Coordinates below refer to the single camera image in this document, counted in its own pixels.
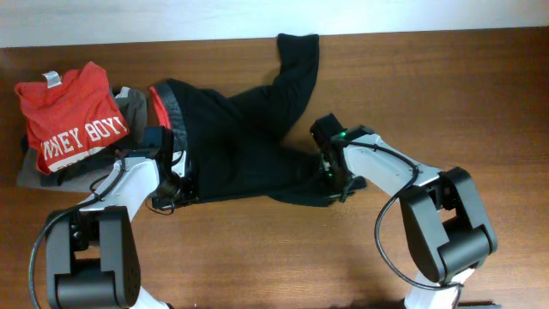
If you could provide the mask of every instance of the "red shirt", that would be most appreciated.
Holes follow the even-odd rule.
[[[39,151],[36,167],[42,173],[56,172],[130,133],[105,70],[92,62],[82,70],[69,70],[56,87],[20,82],[15,92],[27,118],[28,144]]]

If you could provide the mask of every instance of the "folded red shirt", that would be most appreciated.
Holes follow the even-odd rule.
[[[89,62],[69,70],[62,83],[20,82],[15,92],[27,118],[29,147],[37,149],[36,168],[56,172],[130,133],[111,96],[106,72]]]

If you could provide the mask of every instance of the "clothing label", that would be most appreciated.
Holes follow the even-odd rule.
[[[50,71],[42,75],[48,81],[48,89],[61,85],[61,77],[56,71]]]
[[[122,98],[127,98],[128,97],[128,92],[130,91],[129,88],[127,87],[122,87],[122,89],[120,89],[120,94],[117,94],[114,98],[115,99],[122,99]]]

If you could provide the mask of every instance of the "white wall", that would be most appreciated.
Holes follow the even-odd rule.
[[[0,0],[0,47],[549,25],[549,0]]]

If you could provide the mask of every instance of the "wooden table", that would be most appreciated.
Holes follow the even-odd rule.
[[[174,77],[236,94],[278,70],[274,39],[0,50],[0,307],[30,307],[29,253],[46,216],[83,195],[16,188],[25,120],[13,87],[92,60],[115,86],[145,90]],[[549,29],[382,33],[321,39],[318,82],[285,144],[313,151],[308,129],[333,112],[365,124],[421,162],[474,177],[499,250],[462,300],[505,308],[549,305]],[[328,209],[266,197],[141,209],[134,235],[142,284],[175,307],[344,307],[399,300],[409,286],[378,256],[373,223],[388,197],[369,187]],[[401,214],[383,223],[388,254],[408,275]],[[45,305],[45,257],[37,289]]]

